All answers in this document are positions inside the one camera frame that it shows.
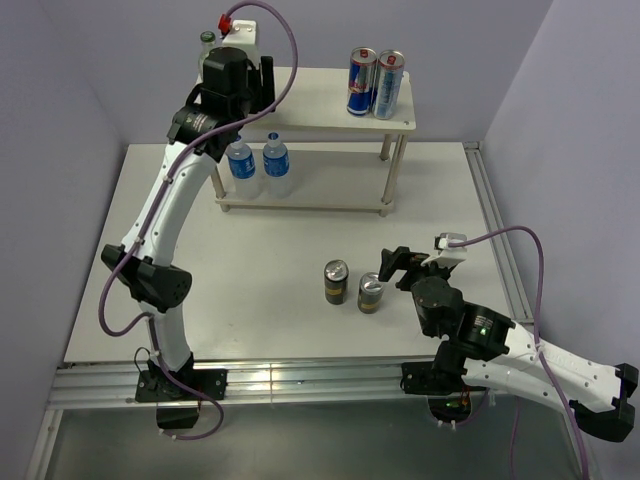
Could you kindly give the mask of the green cap glass bottle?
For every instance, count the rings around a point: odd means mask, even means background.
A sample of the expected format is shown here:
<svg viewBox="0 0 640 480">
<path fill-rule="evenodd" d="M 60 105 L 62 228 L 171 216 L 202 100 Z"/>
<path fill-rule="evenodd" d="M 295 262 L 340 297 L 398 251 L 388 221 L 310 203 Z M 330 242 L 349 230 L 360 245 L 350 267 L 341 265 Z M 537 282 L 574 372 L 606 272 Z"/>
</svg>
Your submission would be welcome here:
<svg viewBox="0 0 640 480">
<path fill-rule="evenodd" d="M 198 72 L 199 76 L 203 77 L 204 61 L 207 59 L 210 52 L 216 47 L 216 35 L 211 30 L 203 31 L 200 34 L 201 52 L 198 57 Z"/>
</svg>

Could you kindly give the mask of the Pocari Sweat bottle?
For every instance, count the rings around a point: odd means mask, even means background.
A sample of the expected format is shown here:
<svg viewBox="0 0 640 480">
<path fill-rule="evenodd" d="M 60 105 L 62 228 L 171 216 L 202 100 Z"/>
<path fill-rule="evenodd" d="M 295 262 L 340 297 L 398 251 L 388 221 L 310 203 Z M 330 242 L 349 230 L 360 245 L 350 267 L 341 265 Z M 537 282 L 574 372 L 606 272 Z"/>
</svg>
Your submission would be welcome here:
<svg viewBox="0 0 640 480">
<path fill-rule="evenodd" d="M 271 196 L 279 199 L 289 196 L 292 192 L 289 151 L 278 133 L 267 135 L 262 158 Z"/>
<path fill-rule="evenodd" d="M 244 200 L 260 195 L 261 189 L 251 148 L 238 136 L 226 149 L 236 194 Z"/>
</svg>

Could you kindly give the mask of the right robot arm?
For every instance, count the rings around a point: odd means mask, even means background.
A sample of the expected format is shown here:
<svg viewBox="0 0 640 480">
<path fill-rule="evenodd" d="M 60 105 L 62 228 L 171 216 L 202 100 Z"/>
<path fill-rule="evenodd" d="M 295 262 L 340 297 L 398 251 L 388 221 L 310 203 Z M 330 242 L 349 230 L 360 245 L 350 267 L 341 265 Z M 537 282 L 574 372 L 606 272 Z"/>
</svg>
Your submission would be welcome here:
<svg viewBox="0 0 640 480">
<path fill-rule="evenodd" d="M 450 395 L 463 388 L 496 389 L 548 408 L 571 410 L 579 429 L 620 443 L 634 427 L 629 399 L 637 368 L 599 364 L 543 340 L 515 320 L 464 300 L 449 283 L 459 259 L 432 257 L 401 246 L 381 253 L 379 278 L 403 275 L 396 286 L 411 294 L 423 335 L 440 344 L 431 361 L 402 364 L 407 394 Z"/>
</svg>

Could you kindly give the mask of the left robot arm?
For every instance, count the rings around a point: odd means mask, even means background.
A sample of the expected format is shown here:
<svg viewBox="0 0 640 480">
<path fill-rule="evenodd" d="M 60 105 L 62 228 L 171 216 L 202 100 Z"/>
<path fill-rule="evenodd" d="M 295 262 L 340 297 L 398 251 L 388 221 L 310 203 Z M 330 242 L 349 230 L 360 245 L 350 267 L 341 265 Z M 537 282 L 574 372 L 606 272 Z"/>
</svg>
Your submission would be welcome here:
<svg viewBox="0 0 640 480">
<path fill-rule="evenodd" d="M 186 340 L 182 305 L 192 276 L 173 263 L 177 240 L 205 181 L 240 129 L 275 109 L 274 64 L 253 62 L 242 49 L 216 47 L 203 62 L 201 80 L 178 110 L 167 133 L 161 169 L 134 226 L 101 252 L 111 274 L 138 303 L 151 353 L 147 386 L 172 399 L 195 394 L 198 380 Z"/>
</svg>

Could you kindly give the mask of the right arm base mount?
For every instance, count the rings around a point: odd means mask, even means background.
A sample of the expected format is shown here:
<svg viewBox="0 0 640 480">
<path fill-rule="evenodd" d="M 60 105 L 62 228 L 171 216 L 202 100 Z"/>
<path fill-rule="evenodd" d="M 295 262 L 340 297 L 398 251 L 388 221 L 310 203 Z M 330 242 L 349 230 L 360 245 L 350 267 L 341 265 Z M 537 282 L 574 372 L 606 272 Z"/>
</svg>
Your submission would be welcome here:
<svg viewBox="0 0 640 480">
<path fill-rule="evenodd" d="M 474 421 L 489 405 L 489 390 L 466 385 L 460 376 L 438 371 L 434 361 L 401 364 L 400 389 L 426 398 L 428 413 L 438 428 L 456 431 Z"/>
</svg>

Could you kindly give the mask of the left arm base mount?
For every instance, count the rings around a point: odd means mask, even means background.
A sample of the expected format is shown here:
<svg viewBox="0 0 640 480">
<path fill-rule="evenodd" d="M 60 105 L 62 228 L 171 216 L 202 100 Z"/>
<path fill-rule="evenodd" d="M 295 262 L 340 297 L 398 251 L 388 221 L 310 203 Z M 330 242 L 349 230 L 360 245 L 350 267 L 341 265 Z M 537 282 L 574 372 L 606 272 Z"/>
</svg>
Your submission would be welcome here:
<svg viewBox="0 0 640 480">
<path fill-rule="evenodd" d="M 173 376 L 188 387 L 214 400 L 222 400 L 226 390 L 225 369 L 195 369 Z M 136 403 L 157 404 L 156 423 L 166 430 L 188 430 L 196 425 L 203 400 L 171 382 L 161 369 L 151 363 L 139 373 L 134 396 Z"/>
</svg>

